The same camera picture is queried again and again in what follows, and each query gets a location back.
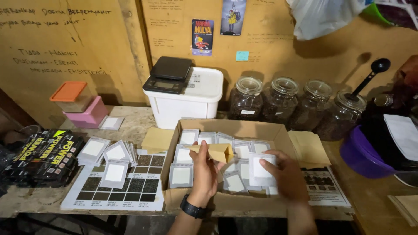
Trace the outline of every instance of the pink container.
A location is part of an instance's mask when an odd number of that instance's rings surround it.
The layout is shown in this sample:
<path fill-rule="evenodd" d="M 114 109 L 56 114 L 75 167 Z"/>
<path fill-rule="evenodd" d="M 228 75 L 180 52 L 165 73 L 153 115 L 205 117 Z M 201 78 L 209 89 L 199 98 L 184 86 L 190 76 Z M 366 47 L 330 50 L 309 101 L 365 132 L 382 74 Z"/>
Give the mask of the pink container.
<path fill-rule="evenodd" d="M 100 96 L 94 96 L 92 102 L 82 113 L 62 112 L 74 126 L 79 128 L 98 128 L 107 115 L 107 108 Z"/>

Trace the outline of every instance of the digital scale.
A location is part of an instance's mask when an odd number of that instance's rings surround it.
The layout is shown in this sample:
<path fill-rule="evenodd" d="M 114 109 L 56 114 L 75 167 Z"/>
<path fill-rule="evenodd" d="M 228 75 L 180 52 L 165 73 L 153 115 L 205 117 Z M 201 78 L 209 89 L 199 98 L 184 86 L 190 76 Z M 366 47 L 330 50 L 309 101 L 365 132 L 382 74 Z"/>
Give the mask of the digital scale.
<path fill-rule="evenodd" d="M 191 66 L 190 59 L 162 56 L 150 71 L 142 87 L 146 91 L 180 94 L 186 84 Z"/>

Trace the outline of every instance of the purple bowl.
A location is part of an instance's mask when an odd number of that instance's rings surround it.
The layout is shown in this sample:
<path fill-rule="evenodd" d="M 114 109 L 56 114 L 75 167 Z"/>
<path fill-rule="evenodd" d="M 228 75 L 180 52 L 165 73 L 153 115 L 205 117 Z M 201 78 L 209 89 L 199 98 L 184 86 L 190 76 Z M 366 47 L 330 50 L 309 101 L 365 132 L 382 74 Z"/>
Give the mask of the purple bowl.
<path fill-rule="evenodd" d="M 384 163 L 376 150 L 361 132 L 355 127 L 340 148 L 340 155 L 353 171 L 369 179 L 379 179 L 397 173 Z"/>

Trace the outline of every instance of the cardboard box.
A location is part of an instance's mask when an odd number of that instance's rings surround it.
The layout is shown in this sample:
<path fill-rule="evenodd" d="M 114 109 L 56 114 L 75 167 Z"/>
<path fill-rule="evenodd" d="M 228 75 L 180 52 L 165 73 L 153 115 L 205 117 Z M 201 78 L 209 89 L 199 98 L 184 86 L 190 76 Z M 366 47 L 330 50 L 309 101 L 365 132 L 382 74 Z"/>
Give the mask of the cardboard box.
<path fill-rule="evenodd" d="M 223 132 L 238 139 L 270 140 L 276 149 L 296 159 L 293 144 L 287 130 L 282 124 L 262 123 L 238 120 L 179 120 L 174 130 L 173 139 L 167 152 L 161 173 L 161 182 L 166 203 L 166 209 L 176 209 L 191 189 L 168 189 L 168 175 L 170 164 L 173 162 L 176 145 L 183 129 L 199 129 L 200 131 Z M 217 192 L 214 196 L 214 206 L 217 211 L 277 211 L 285 208 L 284 201 L 277 198 L 260 198 L 240 195 L 230 195 Z"/>

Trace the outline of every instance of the black measuring spoon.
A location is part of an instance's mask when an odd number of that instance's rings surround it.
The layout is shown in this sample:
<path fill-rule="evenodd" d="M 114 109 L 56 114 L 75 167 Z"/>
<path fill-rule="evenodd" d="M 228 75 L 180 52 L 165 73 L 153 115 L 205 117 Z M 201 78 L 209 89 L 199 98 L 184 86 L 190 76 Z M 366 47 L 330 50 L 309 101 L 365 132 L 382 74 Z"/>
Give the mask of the black measuring spoon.
<path fill-rule="evenodd" d="M 356 100 L 357 95 L 361 90 L 374 78 L 378 73 L 383 73 L 390 68 L 390 60 L 386 58 L 380 58 L 373 61 L 370 66 L 372 72 L 360 83 L 360 85 L 354 90 L 353 93 L 348 97 L 350 100 Z"/>

